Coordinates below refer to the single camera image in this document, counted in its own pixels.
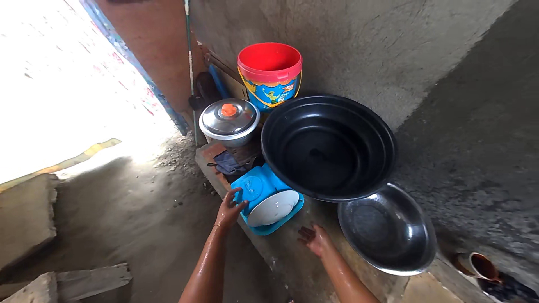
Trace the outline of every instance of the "black basin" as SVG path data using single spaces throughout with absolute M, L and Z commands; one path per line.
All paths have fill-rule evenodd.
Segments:
M 330 202 L 375 193 L 387 184 L 396 159 L 395 137 L 382 118 L 334 95 L 296 98 L 274 109 L 261 145 L 288 186 Z

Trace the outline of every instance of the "brown cup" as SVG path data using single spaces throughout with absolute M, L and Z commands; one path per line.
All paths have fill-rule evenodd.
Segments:
M 460 253 L 457 255 L 454 265 L 467 276 L 502 283 L 496 266 L 480 253 Z

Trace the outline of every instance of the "pot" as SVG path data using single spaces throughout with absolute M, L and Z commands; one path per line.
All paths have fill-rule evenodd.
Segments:
M 358 102 L 335 95 L 295 98 L 264 123 L 264 159 L 292 189 L 347 202 L 387 184 L 397 156 L 389 126 Z
M 199 119 L 201 131 L 226 147 L 246 145 L 260 121 L 260 112 L 249 101 L 223 99 L 202 111 Z

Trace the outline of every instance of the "hand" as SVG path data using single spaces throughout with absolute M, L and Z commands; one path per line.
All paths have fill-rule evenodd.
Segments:
M 322 254 L 333 245 L 333 241 L 323 227 L 314 224 L 313 229 L 302 226 L 298 233 L 303 238 L 298 238 L 298 241 L 314 252 L 317 257 L 322 258 Z
M 226 193 L 226 196 L 219 207 L 219 213 L 217 213 L 215 226 L 222 226 L 225 229 L 229 229 L 238 219 L 239 212 L 249 205 L 249 201 L 247 200 L 241 202 L 237 206 L 235 205 L 234 201 L 232 201 L 234 199 L 234 194 L 240 190 L 241 187 L 238 187 Z

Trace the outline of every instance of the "steel basin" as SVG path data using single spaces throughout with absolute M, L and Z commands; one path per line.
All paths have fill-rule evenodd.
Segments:
M 339 203 L 338 219 L 354 250 L 383 272 L 422 273 L 436 254 L 431 221 L 410 195 L 391 183 L 369 197 Z

